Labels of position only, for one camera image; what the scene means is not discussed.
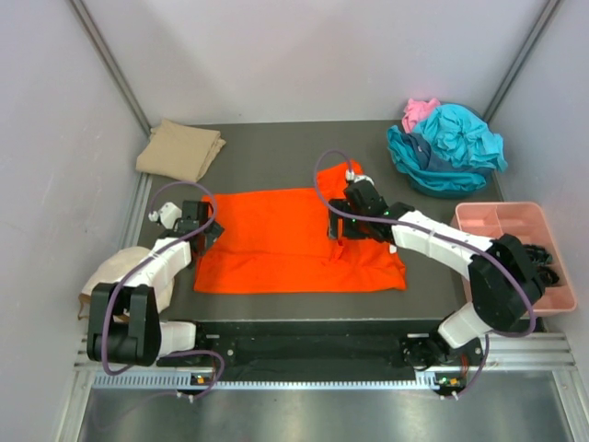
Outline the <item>orange t shirt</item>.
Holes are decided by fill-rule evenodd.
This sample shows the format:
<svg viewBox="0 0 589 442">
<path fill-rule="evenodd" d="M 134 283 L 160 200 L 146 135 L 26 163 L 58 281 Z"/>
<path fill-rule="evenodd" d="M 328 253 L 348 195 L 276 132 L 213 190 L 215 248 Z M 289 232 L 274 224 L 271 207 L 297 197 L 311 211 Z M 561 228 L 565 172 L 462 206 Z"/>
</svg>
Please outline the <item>orange t shirt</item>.
<svg viewBox="0 0 589 442">
<path fill-rule="evenodd" d="M 324 199 L 341 198 L 348 163 L 316 188 L 216 194 L 223 235 L 199 259 L 193 288 L 216 295 L 404 290 L 406 266 L 386 243 L 328 238 Z"/>
</svg>

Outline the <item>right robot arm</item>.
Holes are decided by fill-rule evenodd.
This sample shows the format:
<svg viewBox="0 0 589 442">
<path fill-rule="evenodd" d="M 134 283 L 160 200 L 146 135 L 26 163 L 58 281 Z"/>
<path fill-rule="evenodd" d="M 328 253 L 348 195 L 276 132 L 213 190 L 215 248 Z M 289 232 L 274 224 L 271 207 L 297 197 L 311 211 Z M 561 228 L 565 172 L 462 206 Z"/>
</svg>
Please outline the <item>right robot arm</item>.
<svg viewBox="0 0 589 442">
<path fill-rule="evenodd" d="M 448 365 L 464 346 L 487 332 L 510 335 L 543 297 L 546 283 L 530 247 L 517 237 L 484 237 L 437 222 L 414 207 L 389 205 L 365 175 L 345 173 L 340 199 L 331 199 L 330 238 L 372 239 L 439 262 L 469 284 L 471 299 L 443 319 L 427 337 L 405 343 L 408 361 L 417 366 Z"/>
</svg>

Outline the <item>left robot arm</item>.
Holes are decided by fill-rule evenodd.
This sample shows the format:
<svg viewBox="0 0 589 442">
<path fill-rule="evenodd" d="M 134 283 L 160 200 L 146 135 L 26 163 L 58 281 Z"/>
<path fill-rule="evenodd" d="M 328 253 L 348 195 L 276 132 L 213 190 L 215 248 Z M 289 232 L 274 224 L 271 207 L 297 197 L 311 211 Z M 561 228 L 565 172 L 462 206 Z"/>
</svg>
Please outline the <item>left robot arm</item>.
<svg viewBox="0 0 589 442">
<path fill-rule="evenodd" d="M 100 282 L 91 292 L 87 356 L 107 373 L 110 363 L 151 366 L 161 357 L 180 357 L 199 365 L 209 352 L 190 321 L 162 321 L 165 292 L 178 273 L 191 267 L 224 233 L 214 220 L 217 204 L 186 201 L 181 207 L 164 204 L 149 215 L 164 227 L 154 246 L 121 278 Z"/>
</svg>

